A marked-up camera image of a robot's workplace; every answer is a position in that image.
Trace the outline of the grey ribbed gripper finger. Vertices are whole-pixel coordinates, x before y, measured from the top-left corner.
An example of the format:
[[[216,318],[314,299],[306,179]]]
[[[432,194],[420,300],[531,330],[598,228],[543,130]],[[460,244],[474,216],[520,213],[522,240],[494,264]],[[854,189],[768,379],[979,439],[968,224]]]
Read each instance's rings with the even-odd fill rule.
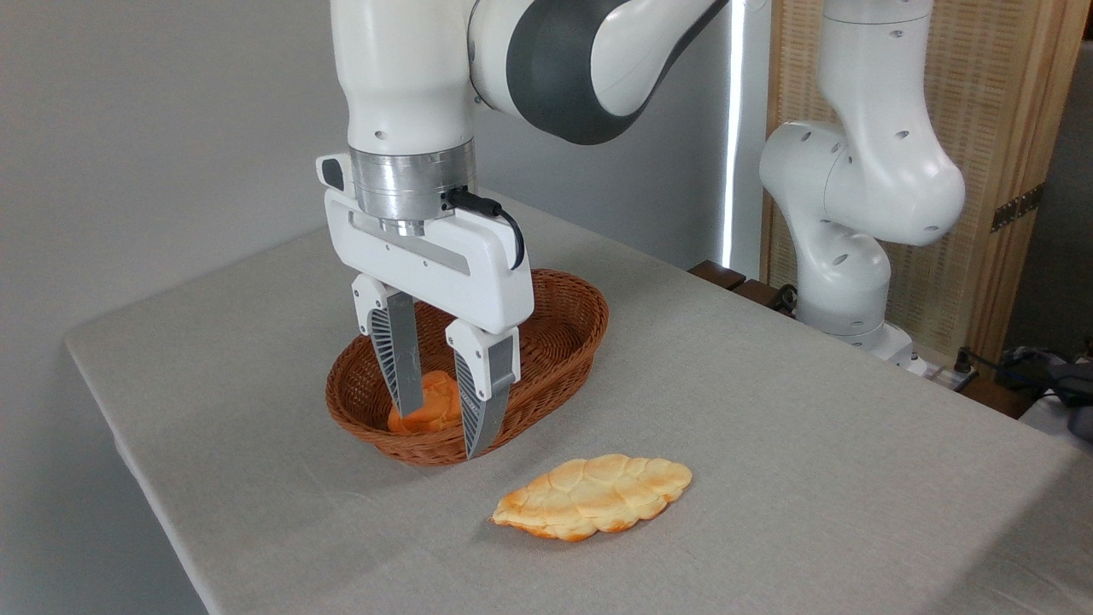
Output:
[[[465,429],[465,451],[471,460],[495,443],[506,415],[512,385],[520,380],[518,328],[500,334],[455,319],[446,328],[454,352],[454,372]]]
[[[359,330],[371,338],[400,416],[424,404],[414,297],[360,273],[352,283]]]

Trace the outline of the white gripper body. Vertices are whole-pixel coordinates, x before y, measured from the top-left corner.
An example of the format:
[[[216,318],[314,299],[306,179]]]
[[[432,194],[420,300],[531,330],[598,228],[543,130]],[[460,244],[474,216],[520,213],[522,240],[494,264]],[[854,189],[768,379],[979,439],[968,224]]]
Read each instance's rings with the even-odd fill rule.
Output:
[[[514,268],[514,230],[500,218],[467,210],[427,220],[422,235],[383,229],[359,209],[350,157],[316,159],[333,249],[346,267],[418,297],[492,334],[534,311],[529,262]]]

